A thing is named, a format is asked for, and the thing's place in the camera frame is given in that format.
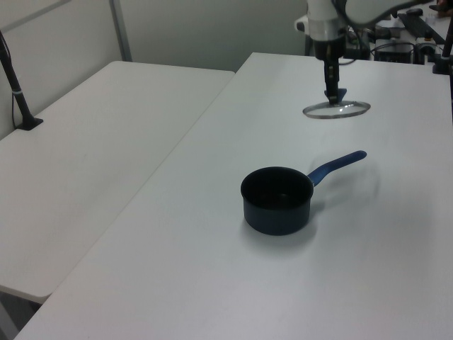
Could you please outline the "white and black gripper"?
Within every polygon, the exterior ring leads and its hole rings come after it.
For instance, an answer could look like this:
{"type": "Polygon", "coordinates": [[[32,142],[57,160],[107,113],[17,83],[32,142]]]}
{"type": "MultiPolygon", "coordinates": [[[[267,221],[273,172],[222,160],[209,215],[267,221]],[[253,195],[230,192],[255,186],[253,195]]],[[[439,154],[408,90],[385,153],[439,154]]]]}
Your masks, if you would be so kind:
{"type": "Polygon", "coordinates": [[[318,60],[335,60],[332,65],[332,72],[331,63],[328,61],[323,62],[324,81],[326,85],[326,90],[324,93],[326,98],[328,99],[328,102],[332,101],[333,103],[338,103],[340,101],[340,72],[338,59],[345,54],[345,35],[346,23],[343,19],[309,19],[309,36],[313,40],[314,56],[318,60]]]}

